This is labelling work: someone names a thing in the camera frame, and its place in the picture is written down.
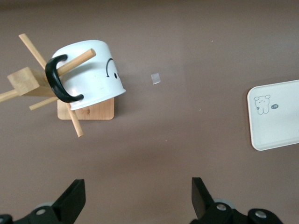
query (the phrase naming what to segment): white mug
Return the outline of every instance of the white mug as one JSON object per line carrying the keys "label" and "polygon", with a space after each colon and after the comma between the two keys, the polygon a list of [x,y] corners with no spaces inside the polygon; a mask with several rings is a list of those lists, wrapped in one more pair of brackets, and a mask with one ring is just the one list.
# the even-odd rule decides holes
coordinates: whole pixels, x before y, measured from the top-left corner
{"label": "white mug", "polygon": [[[91,48],[96,56],[58,77],[59,67]],[[70,103],[71,110],[105,101],[126,91],[108,45],[99,40],[73,43],[59,49],[47,63],[46,75],[56,96]]]}

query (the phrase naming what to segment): drawing on tray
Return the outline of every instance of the drawing on tray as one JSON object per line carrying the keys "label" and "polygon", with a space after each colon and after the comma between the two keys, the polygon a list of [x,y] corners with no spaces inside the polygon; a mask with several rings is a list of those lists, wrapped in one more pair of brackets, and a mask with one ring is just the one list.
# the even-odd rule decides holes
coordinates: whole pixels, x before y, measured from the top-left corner
{"label": "drawing on tray", "polygon": [[254,100],[259,115],[269,112],[270,95],[254,97]]}

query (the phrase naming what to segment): tray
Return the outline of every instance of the tray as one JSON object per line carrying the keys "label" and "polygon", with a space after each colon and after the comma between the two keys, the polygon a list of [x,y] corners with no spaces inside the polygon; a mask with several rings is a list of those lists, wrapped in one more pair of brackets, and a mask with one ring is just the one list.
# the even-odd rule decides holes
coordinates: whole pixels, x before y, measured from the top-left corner
{"label": "tray", "polygon": [[256,150],[299,143],[299,80],[254,87],[247,102]]}

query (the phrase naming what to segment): square wooden base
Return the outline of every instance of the square wooden base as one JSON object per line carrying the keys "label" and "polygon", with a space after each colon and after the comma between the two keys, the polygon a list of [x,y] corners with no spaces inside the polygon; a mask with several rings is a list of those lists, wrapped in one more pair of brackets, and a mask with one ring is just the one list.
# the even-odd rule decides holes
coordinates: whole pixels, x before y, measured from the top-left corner
{"label": "square wooden base", "polygon": [[[70,120],[67,107],[61,100],[57,101],[57,115],[61,120]],[[76,110],[79,120],[111,120],[114,117],[114,98]]]}

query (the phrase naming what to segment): wooden peg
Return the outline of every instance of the wooden peg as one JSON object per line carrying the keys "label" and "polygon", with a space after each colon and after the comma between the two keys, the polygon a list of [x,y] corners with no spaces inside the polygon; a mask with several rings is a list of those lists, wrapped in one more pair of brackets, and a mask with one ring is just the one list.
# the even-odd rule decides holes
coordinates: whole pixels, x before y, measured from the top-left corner
{"label": "wooden peg", "polygon": [[0,103],[4,102],[6,100],[9,100],[9,99],[18,97],[18,96],[19,96],[19,94],[18,94],[17,90],[11,90],[8,92],[4,92],[4,93],[0,94]]}
{"label": "wooden peg", "polygon": [[74,58],[73,60],[69,61],[68,63],[64,64],[63,66],[57,69],[58,75],[62,76],[65,73],[69,72],[70,70],[76,68],[80,64],[88,61],[92,57],[96,56],[94,49],[89,49],[83,54],[79,55],[78,57]]}
{"label": "wooden peg", "polygon": [[81,137],[82,135],[84,135],[84,133],[83,133],[83,130],[82,130],[80,124],[79,124],[79,120],[78,120],[78,117],[76,115],[76,112],[71,110],[71,105],[70,104],[66,104],[66,106],[67,106],[67,110],[69,112],[69,115],[71,117],[71,120],[73,122],[73,125],[75,127],[77,136]]}
{"label": "wooden peg", "polygon": [[29,109],[30,109],[30,110],[35,110],[35,109],[37,109],[37,108],[40,108],[40,107],[42,107],[42,106],[45,106],[45,105],[50,104],[50,103],[52,103],[52,102],[55,102],[55,101],[57,101],[57,100],[58,100],[57,97],[51,97],[51,98],[46,99],[46,100],[44,100],[44,101],[41,101],[41,102],[39,102],[39,103],[37,103],[37,104],[33,104],[33,105],[31,105],[31,106],[29,107]]}
{"label": "wooden peg", "polygon": [[33,45],[31,40],[27,37],[26,34],[19,35],[19,38],[23,41],[25,46],[28,48],[28,50],[32,53],[34,58],[38,61],[38,63],[41,65],[43,69],[45,69],[47,62],[43,58],[43,56],[38,52],[36,47]]}

